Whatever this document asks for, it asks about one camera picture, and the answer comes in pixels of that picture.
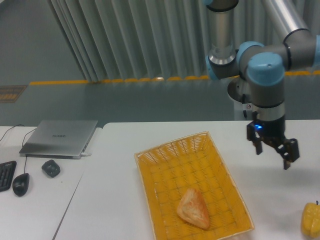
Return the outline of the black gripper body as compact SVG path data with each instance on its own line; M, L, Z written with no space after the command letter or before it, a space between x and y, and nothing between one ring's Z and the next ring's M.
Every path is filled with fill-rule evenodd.
M261 141L265 144L276 148L281 140L285 139L285 115L282 117L266 121L258 119L258 112L254 111L252 113L253 121L258 127L258 133L261 137Z

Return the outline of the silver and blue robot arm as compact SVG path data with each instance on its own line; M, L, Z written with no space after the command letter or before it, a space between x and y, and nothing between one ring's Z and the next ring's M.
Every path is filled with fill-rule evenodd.
M236 0L205 0L211 23L216 25L211 49L205 59L211 79L239 75L249 94L243 100L251 103L252 121L246 137L257 154L266 144L281 155L284 169L299 156L298 141L285 137L285 72L320 64L320 38L312 36L290 0L264 0L262 5L270 18L281 44L263 45L243 42L238 49L233 43Z

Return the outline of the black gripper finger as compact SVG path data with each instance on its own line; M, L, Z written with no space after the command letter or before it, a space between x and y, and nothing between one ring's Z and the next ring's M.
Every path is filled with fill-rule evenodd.
M291 163L294 163L300 157L298 140L295 138L282 139L275 150L283 159L284 170L288 170Z
M246 126L246 137L247 140L252 142L253 146L255 147L255 151L257 155L260 155L263 152L261 137L258 132L258 126L254 122L250 122Z

